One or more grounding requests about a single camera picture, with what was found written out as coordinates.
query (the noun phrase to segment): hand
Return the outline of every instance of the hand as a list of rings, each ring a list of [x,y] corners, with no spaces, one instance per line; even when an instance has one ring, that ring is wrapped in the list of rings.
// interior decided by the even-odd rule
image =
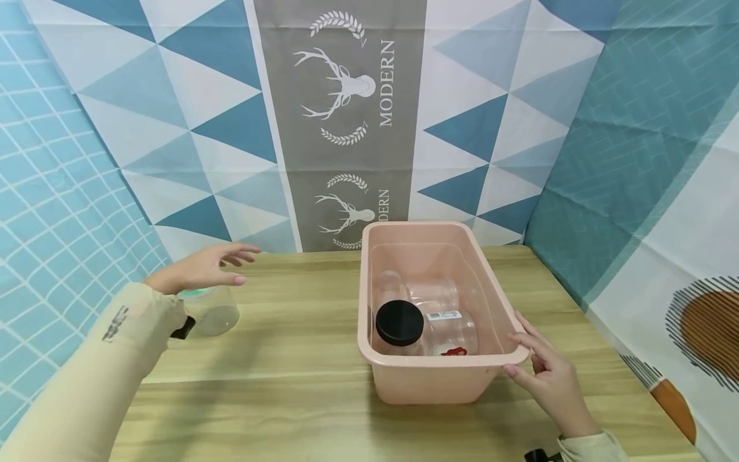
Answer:
[[[531,375],[517,365],[506,364],[503,370],[508,377],[531,394],[559,427],[563,438],[578,438],[602,432],[588,411],[572,363],[521,313],[516,312],[516,318],[526,333],[509,334],[508,337],[534,351],[531,357],[534,374]]]
[[[258,247],[238,242],[211,245],[165,266],[144,279],[143,283],[165,295],[215,285],[241,285],[246,281],[245,276],[221,271],[219,266],[225,266],[226,263],[241,266],[242,261],[252,263],[252,254],[259,252],[261,250]]]

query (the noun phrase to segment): laurel wreath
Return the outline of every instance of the laurel wreath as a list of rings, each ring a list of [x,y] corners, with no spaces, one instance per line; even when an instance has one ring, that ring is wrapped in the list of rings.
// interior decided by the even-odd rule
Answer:
[[[353,185],[356,185],[358,188],[360,188],[362,191],[367,193],[369,191],[369,186],[367,186],[367,182],[362,180],[358,175],[350,174],[350,173],[341,173],[336,175],[334,178],[331,178],[326,182],[326,187],[330,188],[331,186],[334,186],[336,183],[352,183]]]
[[[357,18],[349,13],[344,13],[342,11],[329,11],[328,13],[322,14],[316,22],[310,25],[310,36],[313,37],[326,26],[341,26],[346,28],[352,33],[352,35],[354,35],[354,38],[359,40],[362,47],[364,47],[365,42],[367,42],[367,39],[364,37],[365,30],[362,23],[357,21]]]
[[[367,134],[367,122],[362,122],[360,126],[351,135],[337,136],[330,133],[328,130],[321,128],[321,135],[339,146],[351,146],[354,143],[360,141]]]
[[[357,251],[360,248],[362,248],[362,241],[359,240],[357,242],[342,242],[340,240],[334,239],[333,240],[334,245],[336,245],[339,248],[343,248],[345,251]]]

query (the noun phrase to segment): gray banner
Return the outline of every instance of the gray banner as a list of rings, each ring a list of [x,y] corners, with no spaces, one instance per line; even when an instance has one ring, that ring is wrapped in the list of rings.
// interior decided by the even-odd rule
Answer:
[[[426,0],[254,0],[305,251],[406,220]]]

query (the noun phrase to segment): wooden table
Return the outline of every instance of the wooden table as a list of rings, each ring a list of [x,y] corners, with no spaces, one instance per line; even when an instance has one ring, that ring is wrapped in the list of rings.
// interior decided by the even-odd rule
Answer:
[[[486,249],[508,294],[579,369],[596,419],[634,461],[702,461],[546,267]],[[112,461],[522,461],[556,450],[544,412],[504,376],[474,405],[391,407],[356,346],[358,252],[263,255],[236,327],[172,341],[126,416]]]

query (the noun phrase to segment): pink plastic basket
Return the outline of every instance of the pink plastic basket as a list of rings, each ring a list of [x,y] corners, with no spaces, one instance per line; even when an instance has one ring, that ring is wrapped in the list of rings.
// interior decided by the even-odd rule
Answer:
[[[448,277],[460,306],[477,325],[474,356],[388,356],[373,335],[372,279],[384,270],[403,278]],[[362,236],[357,343],[372,365],[375,388],[388,404],[462,404],[476,401],[504,364],[520,364],[527,348],[507,334],[523,332],[470,229],[458,222],[375,222]]]

